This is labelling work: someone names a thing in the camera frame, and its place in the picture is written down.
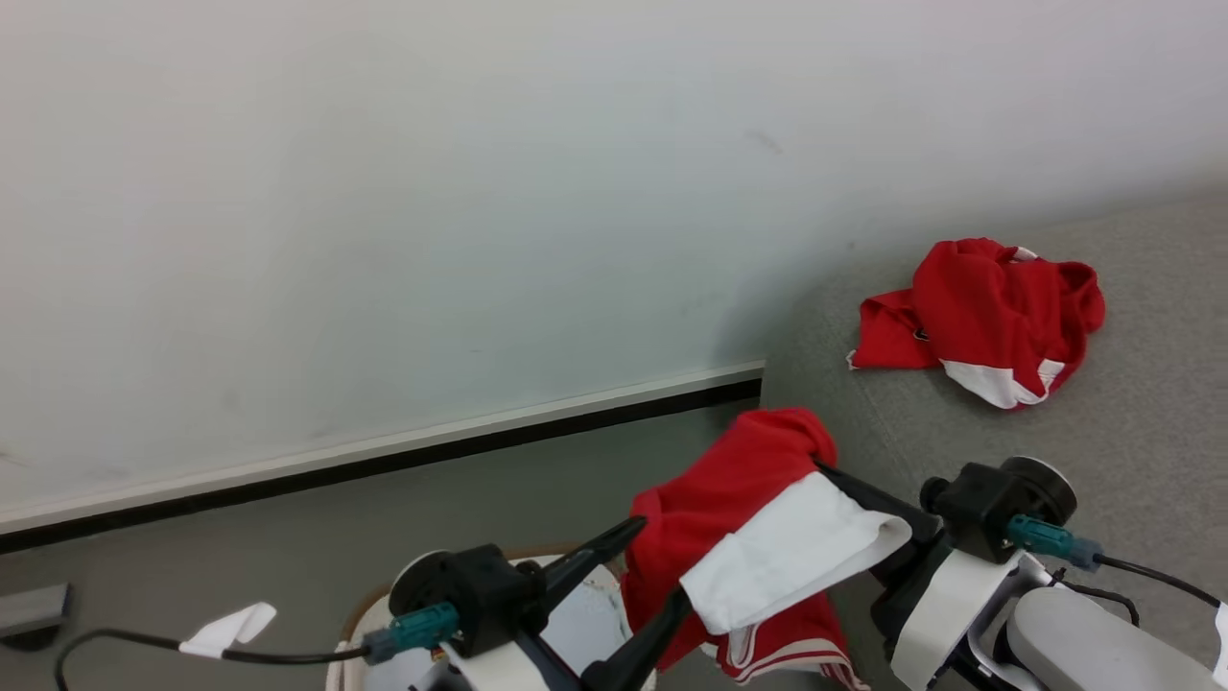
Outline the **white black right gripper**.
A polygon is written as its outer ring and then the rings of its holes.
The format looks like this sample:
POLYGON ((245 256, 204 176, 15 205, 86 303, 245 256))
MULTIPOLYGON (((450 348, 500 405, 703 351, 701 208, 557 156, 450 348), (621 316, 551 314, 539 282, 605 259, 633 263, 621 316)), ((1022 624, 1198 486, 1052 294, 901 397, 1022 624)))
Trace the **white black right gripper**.
POLYGON ((933 690, 947 674, 975 690, 1045 687, 1005 639, 1016 601, 1050 584, 1039 560, 1018 551, 995 565, 964 554, 939 536, 937 515, 841 469, 815 468, 865 509, 900 517, 911 530, 907 545, 869 569, 883 590, 871 619, 894 677, 907 690, 933 690))

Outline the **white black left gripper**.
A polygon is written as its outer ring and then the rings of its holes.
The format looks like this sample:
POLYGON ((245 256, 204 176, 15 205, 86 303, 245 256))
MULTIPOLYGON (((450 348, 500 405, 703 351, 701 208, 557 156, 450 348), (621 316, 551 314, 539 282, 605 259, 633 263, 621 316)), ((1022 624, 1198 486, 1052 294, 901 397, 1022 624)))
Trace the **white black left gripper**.
POLYGON ((641 690, 693 615, 693 603, 675 587, 650 623, 602 660, 602 565, 624 554, 646 525, 645 515, 628 517, 546 565, 542 608, 550 611, 542 632, 516 635, 483 655, 460 655, 456 646, 443 646, 446 657, 436 665, 436 687, 641 690))

